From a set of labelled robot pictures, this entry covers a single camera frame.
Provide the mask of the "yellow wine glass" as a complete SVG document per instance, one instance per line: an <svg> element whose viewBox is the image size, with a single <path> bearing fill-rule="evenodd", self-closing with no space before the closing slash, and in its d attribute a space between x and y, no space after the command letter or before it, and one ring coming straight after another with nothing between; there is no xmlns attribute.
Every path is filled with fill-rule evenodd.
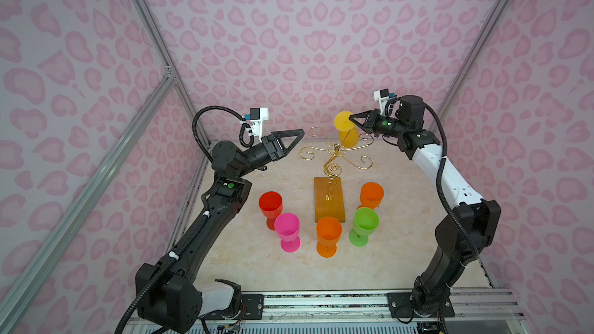
<svg viewBox="0 0 594 334"><path fill-rule="evenodd" d="M339 142L344 148L354 148L360 142L357 126L350 120L349 111L341 111L334 119L334 127L339 132Z"/></svg>

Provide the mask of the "orange wine glass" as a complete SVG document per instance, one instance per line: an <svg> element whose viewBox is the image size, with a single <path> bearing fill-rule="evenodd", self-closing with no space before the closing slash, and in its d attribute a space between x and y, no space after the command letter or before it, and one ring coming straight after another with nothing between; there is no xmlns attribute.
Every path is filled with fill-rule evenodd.
<svg viewBox="0 0 594 334"><path fill-rule="evenodd" d="M367 182L362 185L360 190L360 205L357 208L378 208L384 199L384 188L375 182Z"/></svg>
<svg viewBox="0 0 594 334"><path fill-rule="evenodd" d="M343 227L337 219L326 216L316 225L316 250L323 258L332 258L337 253L337 244L343 233Z"/></svg>

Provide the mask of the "red wine glass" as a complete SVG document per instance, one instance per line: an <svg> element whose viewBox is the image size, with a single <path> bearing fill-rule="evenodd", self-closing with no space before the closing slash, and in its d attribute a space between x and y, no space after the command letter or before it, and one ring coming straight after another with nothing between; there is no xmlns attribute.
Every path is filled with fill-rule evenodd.
<svg viewBox="0 0 594 334"><path fill-rule="evenodd" d="M282 196L274 191L264 193L258 200L262 214L266 217L266 225L269 230L275 230L275 221L282 214Z"/></svg>

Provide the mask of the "pink wine glass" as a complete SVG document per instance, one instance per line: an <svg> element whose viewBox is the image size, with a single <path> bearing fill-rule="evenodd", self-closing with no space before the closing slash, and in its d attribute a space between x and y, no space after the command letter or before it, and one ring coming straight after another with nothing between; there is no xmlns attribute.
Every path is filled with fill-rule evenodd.
<svg viewBox="0 0 594 334"><path fill-rule="evenodd" d="M295 253L301 246L299 238L300 220L293 213L283 213L275 219L275 232L280 239L281 249Z"/></svg>

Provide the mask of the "green wine glass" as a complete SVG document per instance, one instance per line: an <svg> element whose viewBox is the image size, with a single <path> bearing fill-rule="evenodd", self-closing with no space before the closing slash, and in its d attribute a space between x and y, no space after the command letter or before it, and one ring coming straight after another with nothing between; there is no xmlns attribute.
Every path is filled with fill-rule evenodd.
<svg viewBox="0 0 594 334"><path fill-rule="evenodd" d="M353 228L348 234L349 242L355 247L364 247L368 244L369 236L372 235L380 224L377 213L368 207L357 209L354 214Z"/></svg>

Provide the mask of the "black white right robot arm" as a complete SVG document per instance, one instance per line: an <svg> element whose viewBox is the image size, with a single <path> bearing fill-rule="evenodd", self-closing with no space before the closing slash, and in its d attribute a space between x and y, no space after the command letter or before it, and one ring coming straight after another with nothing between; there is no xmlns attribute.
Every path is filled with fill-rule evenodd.
<svg viewBox="0 0 594 334"><path fill-rule="evenodd" d="M416 278L408 305L413 315L441 316L454 284L493 243L501 206L484 199L450 162L442 122L421 97L390 96L383 109L349 119L374 137L394 138L399 150L435 182L446 216L435 230L436 253Z"/></svg>

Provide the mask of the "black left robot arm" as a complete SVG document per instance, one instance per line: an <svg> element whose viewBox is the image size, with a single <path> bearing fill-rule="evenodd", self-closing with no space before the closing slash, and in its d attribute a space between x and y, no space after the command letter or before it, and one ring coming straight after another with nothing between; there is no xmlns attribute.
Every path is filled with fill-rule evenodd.
<svg viewBox="0 0 594 334"><path fill-rule="evenodd" d="M213 184L201 196L203 209L190 228L156 264L136 273L136 298L116 327L122 333L133 314L185 333L198 319L215 312L234 318L241 309L241 286L218 279L195 286L197 272L224 228L247 202L252 183L245 176L286 157L303 139L302 129L274 131L246 150L229 141L212 151Z"/></svg>

